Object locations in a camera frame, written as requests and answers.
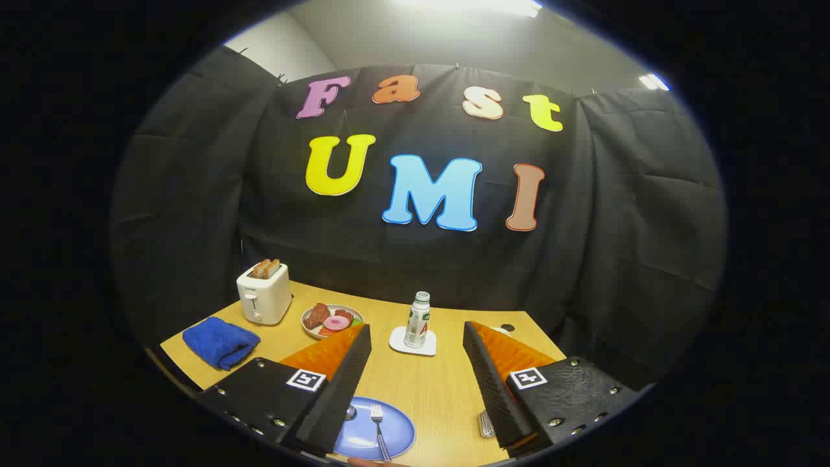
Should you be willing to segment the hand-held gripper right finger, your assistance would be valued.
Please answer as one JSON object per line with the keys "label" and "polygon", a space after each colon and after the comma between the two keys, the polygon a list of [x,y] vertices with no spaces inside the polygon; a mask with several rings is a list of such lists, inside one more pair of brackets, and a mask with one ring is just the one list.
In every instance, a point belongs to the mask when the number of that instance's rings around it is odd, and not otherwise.
{"label": "hand-held gripper right finger", "polygon": [[496,440],[512,458],[568,446],[649,392],[585,357],[554,359],[479,322],[465,322],[463,348]]}

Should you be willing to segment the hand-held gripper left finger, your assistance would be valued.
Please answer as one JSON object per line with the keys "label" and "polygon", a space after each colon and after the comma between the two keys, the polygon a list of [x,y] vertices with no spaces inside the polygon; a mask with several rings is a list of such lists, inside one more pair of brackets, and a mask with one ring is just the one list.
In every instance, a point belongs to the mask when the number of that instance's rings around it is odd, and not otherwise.
{"label": "hand-held gripper left finger", "polygon": [[370,325],[350,326],[280,361],[252,359],[195,401],[267,446],[330,454],[371,352]]}

